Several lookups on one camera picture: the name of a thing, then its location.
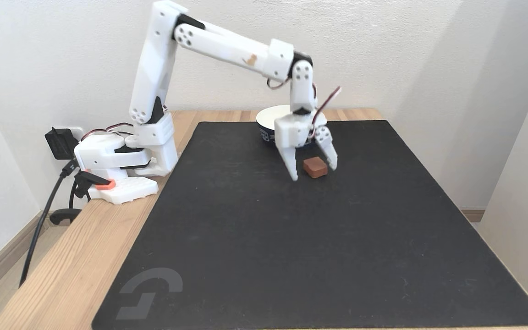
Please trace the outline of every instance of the black cable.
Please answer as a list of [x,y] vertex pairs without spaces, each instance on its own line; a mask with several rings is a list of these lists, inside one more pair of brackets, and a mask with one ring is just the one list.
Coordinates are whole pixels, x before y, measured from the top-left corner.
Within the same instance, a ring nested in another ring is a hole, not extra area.
[[73,186],[71,188],[71,196],[69,197],[69,209],[73,208],[74,202],[75,202],[75,191],[77,189],[77,180],[73,182]]
[[56,192],[58,191],[58,188],[61,186],[62,180],[64,180],[67,176],[71,175],[71,173],[77,167],[78,167],[78,163],[74,159],[69,161],[65,165],[65,167],[63,167],[62,172],[60,172],[60,176],[58,180],[56,180],[56,184],[54,185],[54,188],[52,188],[50,197],[48,197],[46,206],[44,206],[42,215],[40,215],[40,219],[38,219],[38,224],[36,224],[36,230],[34,231],[34,236],[32,237],[32,242],[30,243],[30,247],[27,249],[27,256],[26,256],[26,261],[23,264],[22,276],[21,278],[19,278],[19,286],[22,286],[22,284],[24,283],[24,281],[26,280],[28,276],[28,269],[30,268],[30,261],[32,261],[32,255],[34,253],[34,248],[36,247],[38,235],[40,234],[40,230],[42,229],[42,224],[44,224],[44,220],[46,219],[46,216],[48,215],[48,211],[50,211],[50,207],[52,205],[52,201],[54,200],[54,196],[56,196]]

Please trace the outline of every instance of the plug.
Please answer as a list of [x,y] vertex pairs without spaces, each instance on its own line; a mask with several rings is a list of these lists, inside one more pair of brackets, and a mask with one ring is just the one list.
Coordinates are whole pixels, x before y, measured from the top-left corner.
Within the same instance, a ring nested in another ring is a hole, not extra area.
[[62,168],[61,176],[67,177],[73,173],[73,171],[79,167],[79,163],[77,162],[77,159],[71,159],[65,167]]
[[75,147],[79,144],[70,129],[55,129],[44,134],[46,142],[55,159],[71,160],[75,154]]

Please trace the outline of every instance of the red wire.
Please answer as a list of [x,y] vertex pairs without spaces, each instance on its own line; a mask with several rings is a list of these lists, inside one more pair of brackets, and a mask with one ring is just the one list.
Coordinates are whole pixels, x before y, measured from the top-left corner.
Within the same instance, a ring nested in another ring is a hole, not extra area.
[[325,102],[323,102],[323,104],[321,104],[321,106],[319,108],[317,108],[317,112],[315,113],[315,115],[313,116],[313,126],[315,126],[315,121],[317,120],[317,116],[321,113],[321,111],[323,111],[323,108],[325,108],[325,106],[327,105],[327,103],[329,103],[329,101],[331,101],[331,99],[337,94],[339,93],[339,91],[341,90],[341,86],[337,86],[337,88],[335,88],[335,90],[333,90],[333,92],[331,92],[331,94],[329,94],[329,96],[327,96],[327,100],[325,100]]
[[[120,126],[134,126],[134,125],[132,125],[130,123],[118,123],[118,124],[114,124],[114,125],[111,125],[111,126],[107,126],[107,128],[105,128],[105,129],[93,129],[93,130],[88,131],[87,134],[83,135],[82,138],[81,138],[81,141],[84,140],[86,137],[88,137],[92,133],[95,133],[95,132],[108,132],[109,130],[114,129],[116,127],[120,127]],[[111,133],[116,133],[116,134],[121,133],[121,134],[130,134],[131,135],[131,133],[127,133],[127,132],[111,132]]]
[[120,127],[120,126],[134,126],[134,125],[132,125],[130,123],[119,123],[119,124],[108,126],[107,128],[105,128],[105,130],[114,129],[114,128]]
[[107,130],[104,130],[104,129],[90,130],[85,135],[82,136],[81,141],[84,140],[86,137],[88,137],[90,134],[95,133],[95,132],[107,132]]
[[268,80],[266,81],[266,84],[268,85],[268,88],[270,89],[278,89],[278,88],[281,88],[282,86],[285,85],[285,83],[287,83],[289,81],[290,78],[286,78],[285,81],[281,82],[278,86],[270,86],[270,78],[268,78]]

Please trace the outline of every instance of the orange part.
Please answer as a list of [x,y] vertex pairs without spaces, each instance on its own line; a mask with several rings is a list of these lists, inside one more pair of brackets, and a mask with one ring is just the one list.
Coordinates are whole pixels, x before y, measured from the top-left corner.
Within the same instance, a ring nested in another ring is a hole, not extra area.
[[115,188],[116,181],[113,180],[113,178],[109,179],[109,181],[109,184],[96,184],[95,188],[97,188],[97,190],[111,190]]
[[327,164],[319,157],[305,159],[302,167],[312,178],[322,177],[327,174]]

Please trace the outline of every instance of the black mouse pad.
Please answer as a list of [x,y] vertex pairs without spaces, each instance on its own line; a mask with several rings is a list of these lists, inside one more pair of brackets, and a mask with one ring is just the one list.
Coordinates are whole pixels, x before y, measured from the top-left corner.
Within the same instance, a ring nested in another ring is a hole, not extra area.
[[95,330],[528,325],[528,296],[387,121],[329,122],[291,181],[255,123],[200,123]]

